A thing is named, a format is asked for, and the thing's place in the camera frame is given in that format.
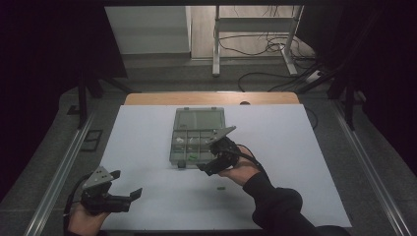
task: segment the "wall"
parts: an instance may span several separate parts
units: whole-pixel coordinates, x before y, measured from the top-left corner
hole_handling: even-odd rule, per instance
[[[121,54],[190,52],[190,7],[106,7]]]

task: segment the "gray carpet floor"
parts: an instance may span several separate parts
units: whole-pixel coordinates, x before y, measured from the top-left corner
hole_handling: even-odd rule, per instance
[[[153,91],[215,91],[239,90],[237,80],[250,72],[286,74],[281,61],[264,64],[250,62],[226,62],[219,78],[211,76],[211,66],[206,62],[196,65],[157,63],[152,67],[128,68],[129,79],[118,79],[131,89]],[[290,79],[256,75],[245,78],[242,87],[247,91],[265,91]],[[90,130],[102,131],[95,151],[80,151],[71,168],[58,200],[42,230],[42,235],[62,235],[62,213],[66,198],[74,184],[84,174],[99,164],[106,143],[126,94],[105,82],[101,99],[89,98],[89,105],[96,104],[96,115]],[[326,97],[328,85],[322,85],[306,94],[300,101],[313,110],[319,120],[315,134],[328,164],[336,188],[353,225],[348,228],[352,235],[396,235],[377,195],[370,185],[359,161],[348,143]],[[78,105],[77,90],[64,93],[55,121],[38,147],[15,186],[0,204],[0,235],[23,235],[55,170],[75,135],[79,118],[68,115],[71,106]],[[315,117],[310,116],[312,123]],[[388,191],[392,194],[404,218],[413,232],[417,232],[417,179],[407,168],[395,150],[368,121],[361,106],[354,109],[356,132],[372,161],[377,167]],[[111,232],[110,235],[134,235],[131,232]]]

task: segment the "person's right hand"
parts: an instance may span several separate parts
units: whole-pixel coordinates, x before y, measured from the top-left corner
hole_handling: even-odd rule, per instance
[[[251,152],[248,151],[245,147],[238,146],[238,148],[242,153],[252,156]],[[259,172],[261,171],[252,161],[240,156],[237,164],[233,168],[220,171],[218,172],[218,175],[221,177],[228,177],[236,184],[244,186],[252,176]]]

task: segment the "wooden panel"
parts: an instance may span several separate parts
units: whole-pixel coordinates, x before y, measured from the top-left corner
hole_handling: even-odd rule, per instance
[[[125,105],[299,104],[294,92],[170,92],[131,93]]]

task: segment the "person's left hand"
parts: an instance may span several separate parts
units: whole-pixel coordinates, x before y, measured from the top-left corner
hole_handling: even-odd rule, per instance
[[[104,212],[91,215],[81,204],[78,204],[71,215],[68,231],[82,236],[95,236],[109,214],[109,212]]]

